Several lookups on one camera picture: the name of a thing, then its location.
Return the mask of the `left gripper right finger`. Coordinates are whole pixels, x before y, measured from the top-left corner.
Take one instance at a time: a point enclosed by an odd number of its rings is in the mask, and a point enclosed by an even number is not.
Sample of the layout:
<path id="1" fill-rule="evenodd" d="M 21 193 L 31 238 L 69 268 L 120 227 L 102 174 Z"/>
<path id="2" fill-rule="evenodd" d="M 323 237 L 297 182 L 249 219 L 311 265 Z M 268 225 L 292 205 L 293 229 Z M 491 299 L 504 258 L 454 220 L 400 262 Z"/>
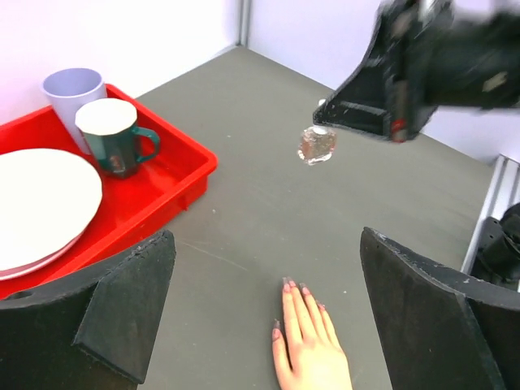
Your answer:
<path id="1" fill-rule="evenodd" d="M 373 228 L 360 258 L 395 389 L 517 389 L 519 294 L 423 257 Z"/>

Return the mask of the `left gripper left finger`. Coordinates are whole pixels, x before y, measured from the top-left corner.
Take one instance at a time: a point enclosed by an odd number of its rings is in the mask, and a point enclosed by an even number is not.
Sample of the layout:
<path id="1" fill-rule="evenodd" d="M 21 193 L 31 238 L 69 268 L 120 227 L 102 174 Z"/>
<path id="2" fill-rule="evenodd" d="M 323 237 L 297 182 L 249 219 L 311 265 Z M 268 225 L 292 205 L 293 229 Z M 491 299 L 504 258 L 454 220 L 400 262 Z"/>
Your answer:
<path id="1" fill-rule="evenodd" d="M 163 230 L 1 301 L 3 389 L 135 389 L 145 382 L 176 259 Z"/>

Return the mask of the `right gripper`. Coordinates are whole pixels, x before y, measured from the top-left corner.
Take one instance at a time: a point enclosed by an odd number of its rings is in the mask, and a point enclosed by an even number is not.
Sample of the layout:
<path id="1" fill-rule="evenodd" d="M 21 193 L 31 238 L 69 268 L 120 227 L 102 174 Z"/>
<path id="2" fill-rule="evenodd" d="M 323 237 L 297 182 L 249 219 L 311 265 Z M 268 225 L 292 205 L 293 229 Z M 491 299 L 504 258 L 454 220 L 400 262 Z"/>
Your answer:
<path id="1" fill-rule="evenodd" d="M 313 113 L 313 124 L 403 143 L 438 106 L 427 100 L 437 28 L 452 24 L 450 1 L 388 1 L 353 73 Z"/>

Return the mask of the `glitter nail polish bottle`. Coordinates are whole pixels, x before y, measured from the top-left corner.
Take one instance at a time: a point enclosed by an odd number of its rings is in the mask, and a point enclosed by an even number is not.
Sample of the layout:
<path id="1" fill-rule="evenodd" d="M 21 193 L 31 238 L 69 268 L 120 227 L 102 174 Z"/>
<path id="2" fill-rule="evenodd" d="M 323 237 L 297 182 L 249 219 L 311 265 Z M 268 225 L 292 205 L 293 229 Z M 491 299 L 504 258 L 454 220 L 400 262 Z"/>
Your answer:
<path id="1" fill-rule="evenodd" d="M 307 165 L 324 163 L 332 157 L 337 134 L 333 128 L 328 127 L 328 130 L 328 134 L 318 135 L 311 125 L 302 132 L 297 155 Z"/>

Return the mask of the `white nail polish cap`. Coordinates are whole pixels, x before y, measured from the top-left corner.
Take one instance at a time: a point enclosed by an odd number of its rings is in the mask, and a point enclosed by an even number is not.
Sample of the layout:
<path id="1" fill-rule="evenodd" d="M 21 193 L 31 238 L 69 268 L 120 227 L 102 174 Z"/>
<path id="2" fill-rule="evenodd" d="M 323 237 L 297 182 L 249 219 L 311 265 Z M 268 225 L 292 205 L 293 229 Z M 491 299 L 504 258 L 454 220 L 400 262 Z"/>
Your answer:
<path id="1" fill-rule="evenodd" d="M 321 98 L 318 100 L 318 108 L 320 108 L 323 103 L 326 101 L 325 98 Z M 318 135 L 326 135 L 329 133 L 329 130 L 328 130 L 328 127 L 325 127 L 325 126 L 322 126 L 322 125 L 318 125 L 318 124 L 313 124 L 313 131 L 318 134 Z"/>

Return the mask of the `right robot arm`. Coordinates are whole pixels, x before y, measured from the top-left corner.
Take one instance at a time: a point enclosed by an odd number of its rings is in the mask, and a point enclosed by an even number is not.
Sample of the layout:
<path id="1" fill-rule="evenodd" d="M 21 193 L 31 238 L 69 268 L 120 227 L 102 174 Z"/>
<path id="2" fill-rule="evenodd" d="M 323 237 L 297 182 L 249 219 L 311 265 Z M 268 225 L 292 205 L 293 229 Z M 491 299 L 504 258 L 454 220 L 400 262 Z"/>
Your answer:
<path id="1" fill-rule="evenodd" d="M 382 3 L 362 61 L 313 123 L 401 143 L 441 106 L 519 108 L 518 9 L 477 16 L 450 1 Z"/>

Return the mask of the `mannequin hand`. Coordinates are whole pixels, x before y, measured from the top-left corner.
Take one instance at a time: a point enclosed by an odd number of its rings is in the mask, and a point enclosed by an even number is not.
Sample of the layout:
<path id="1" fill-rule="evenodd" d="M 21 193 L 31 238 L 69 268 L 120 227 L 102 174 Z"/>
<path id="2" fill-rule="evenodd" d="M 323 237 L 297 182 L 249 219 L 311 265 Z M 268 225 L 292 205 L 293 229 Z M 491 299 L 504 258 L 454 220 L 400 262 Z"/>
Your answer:
<path id="1" fill-rule="evenodd" d="M 283 390 L 352 390 L 349 362 L 325 306 L 309 288 L 284 277 L 283 320 L 272 329 L 272 354 Z"/>

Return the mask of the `red plastic tray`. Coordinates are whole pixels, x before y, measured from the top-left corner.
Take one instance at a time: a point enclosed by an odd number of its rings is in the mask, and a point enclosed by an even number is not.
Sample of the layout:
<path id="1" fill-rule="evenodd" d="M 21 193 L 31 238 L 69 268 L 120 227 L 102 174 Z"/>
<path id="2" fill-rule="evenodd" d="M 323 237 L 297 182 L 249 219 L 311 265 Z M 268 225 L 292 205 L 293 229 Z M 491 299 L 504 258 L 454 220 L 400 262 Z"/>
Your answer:
<path id="1" fill-rule="evenodd" d="M 137 100 L 138 123 L 161 139 L 157 157 L 121 180 L 102 175 L 103 199 L 92 223 L 63 256 L 51 264 L 1 283 L 3 298 L 64 277 L 115 255 L 160 230 L 202 196 L 218 159 L 205 146 Z"/>

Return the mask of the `white paper plates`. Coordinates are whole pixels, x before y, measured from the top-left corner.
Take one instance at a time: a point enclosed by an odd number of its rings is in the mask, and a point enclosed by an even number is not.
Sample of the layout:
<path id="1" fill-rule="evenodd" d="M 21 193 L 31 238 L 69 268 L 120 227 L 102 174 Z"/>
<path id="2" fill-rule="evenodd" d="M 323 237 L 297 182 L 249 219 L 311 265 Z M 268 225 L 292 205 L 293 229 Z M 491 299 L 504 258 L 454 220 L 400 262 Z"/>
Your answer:
<path id="1" fill-rule="evenodd" d="M 60 149 L 1 155 L 1 280 L 34 272 L 67 252 L 102 202 L 102 180 Z"/>

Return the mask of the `dark green mug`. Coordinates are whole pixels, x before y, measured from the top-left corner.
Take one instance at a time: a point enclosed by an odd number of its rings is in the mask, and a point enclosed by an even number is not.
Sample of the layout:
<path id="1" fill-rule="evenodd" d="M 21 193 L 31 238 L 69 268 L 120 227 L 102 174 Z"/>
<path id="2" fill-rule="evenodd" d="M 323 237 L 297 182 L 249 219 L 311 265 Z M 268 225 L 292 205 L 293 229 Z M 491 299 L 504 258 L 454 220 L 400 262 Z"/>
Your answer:
<path id="1" fill-rule="evenodd" d="M 83 105 L 75 117 L 98 166 L 126 179 L 139 166 L 155 158 L 161 148 L 159 135 L 137 124 L 137 109 L 128 101 L 106 97 Z"/>

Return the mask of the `lavender plastic cup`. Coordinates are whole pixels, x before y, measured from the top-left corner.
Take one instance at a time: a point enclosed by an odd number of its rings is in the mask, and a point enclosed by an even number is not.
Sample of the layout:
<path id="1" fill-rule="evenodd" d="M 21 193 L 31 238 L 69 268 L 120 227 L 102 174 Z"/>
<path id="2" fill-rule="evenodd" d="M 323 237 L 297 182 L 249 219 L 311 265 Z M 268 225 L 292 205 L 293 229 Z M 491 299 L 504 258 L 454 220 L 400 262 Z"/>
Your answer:
<path id="1" fill-rule="evenodd" d="M 89 146 L 75 125 L 76 112 L 89 102 L 107 97 L 101 74 L 84 67 L 63 69 L 47 76 L 41 87 L 72 140 L 82 153 L 90 155 Z"/>

